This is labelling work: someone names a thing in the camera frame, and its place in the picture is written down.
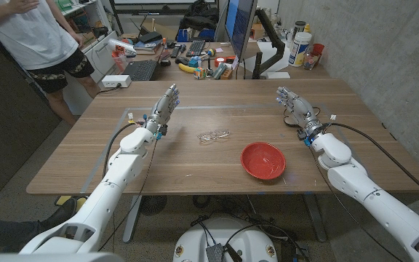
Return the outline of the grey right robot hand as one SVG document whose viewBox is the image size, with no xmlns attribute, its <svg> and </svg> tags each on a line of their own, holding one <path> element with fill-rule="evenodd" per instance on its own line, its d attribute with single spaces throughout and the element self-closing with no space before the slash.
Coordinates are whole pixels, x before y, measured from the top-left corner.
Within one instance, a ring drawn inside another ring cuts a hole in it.
<svg viewBox="0 0 419 262">
<path fill-rule="evenodd" d="M 286 87 L 279 87 L 276 91 L 279 104 L 286 108 L 284 122 L 289 127 L 299 126 L 298 138 L 303 140 L 307 146 L 319 135 L 322 130 L 322 124 L 316 118 L 314 109 L 311 104 L 304 98 L 296 95 Z"/>
</svg>

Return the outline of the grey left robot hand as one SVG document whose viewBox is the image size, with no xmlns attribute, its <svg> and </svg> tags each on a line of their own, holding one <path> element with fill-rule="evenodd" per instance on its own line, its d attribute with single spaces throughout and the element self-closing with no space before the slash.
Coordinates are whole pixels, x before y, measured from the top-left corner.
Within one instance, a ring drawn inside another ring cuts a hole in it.
<svg viewBox="0 0 419 262">
<path fill-rule="evenodd" d="M 160 136 L 160 133 L 166 135 L 167 122 L 174 109 L 180 103 L 179 93 L 176 83 L 173 83 L 152 107 L 151 113 L 145 121 L 144 128 L 151 131 L 156 138 Z"/>
</svg>

